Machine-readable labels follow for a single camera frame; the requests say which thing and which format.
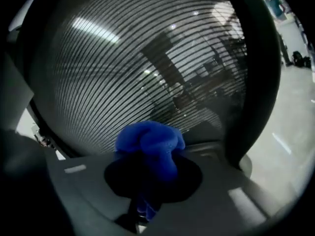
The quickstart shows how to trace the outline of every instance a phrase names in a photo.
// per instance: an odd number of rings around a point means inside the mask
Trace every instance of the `blue plush toy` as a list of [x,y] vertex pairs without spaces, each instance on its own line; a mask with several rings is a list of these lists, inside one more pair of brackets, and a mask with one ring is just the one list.
[[[185,142],[178,129],[156,121],[144,121],[126,126],[118,135],[115,147],[118,158],[141,152],[142,163],[154,176],[152,181],[170,184],[178,176],[172,154],[182,151]],[[137,201],[138,212],[148,221],[159,209],[159,205],[150,202],[152,195],[148,189],[140,191]]]
[[131,199],[116,223],[134,232],[140,217],[150,221],[163,203],[190,197],[202,181],[199,167],[181,155],[181,132],[156,121],[126,126],[116,139],[116,160],[105,180],[116,195]]

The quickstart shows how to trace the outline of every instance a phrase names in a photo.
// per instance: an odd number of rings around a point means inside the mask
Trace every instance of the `man in teal shirt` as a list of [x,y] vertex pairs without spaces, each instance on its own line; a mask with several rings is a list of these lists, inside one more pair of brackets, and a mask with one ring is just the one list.
[[[286,20],[285,7],[280,3],[279,0],[265,0],[265,2],[267,4],[267,6],[272,10],[274,17],[275,17],[275,21],[277,23],[280,23],[280,22]],[[285,60],[285,65],[286,66],[292,65],[293,63],[291,62],[291,60],[289,58],[289,55],[287,53],[287,49],[284,45],[284,42],[283,42],[280,34],[279,34],[279,42],[280,42],[281,53],[282,53],[282,56]]]
[[265,0],[265,2],[267,6],[272,10],[276,20],[286,20],[285,7],[280,3],[279,0]]

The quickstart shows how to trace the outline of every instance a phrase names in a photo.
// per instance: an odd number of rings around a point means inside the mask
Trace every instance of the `black bag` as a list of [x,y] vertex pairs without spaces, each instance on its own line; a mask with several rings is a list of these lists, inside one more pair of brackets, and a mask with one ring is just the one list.
[[300,52],[298,51],[293,52],[292,58],[293,58],[293,63],[295,66],[298,66],[298,67],[304,66],[304,60]]
[[303,58],[303,61],[304,61],[304,66],[307,67],[307,68],[311,68],[311,59],[310,57],[304,57]]

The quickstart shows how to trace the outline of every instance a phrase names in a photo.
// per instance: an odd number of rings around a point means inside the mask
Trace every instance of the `white floor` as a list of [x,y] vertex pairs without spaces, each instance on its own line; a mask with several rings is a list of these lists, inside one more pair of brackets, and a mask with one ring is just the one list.
[[253,164],[252,180],[282,204],[300,195],[314,169],[314,99],[311,70],[283,68],[273,112],[248,152]]

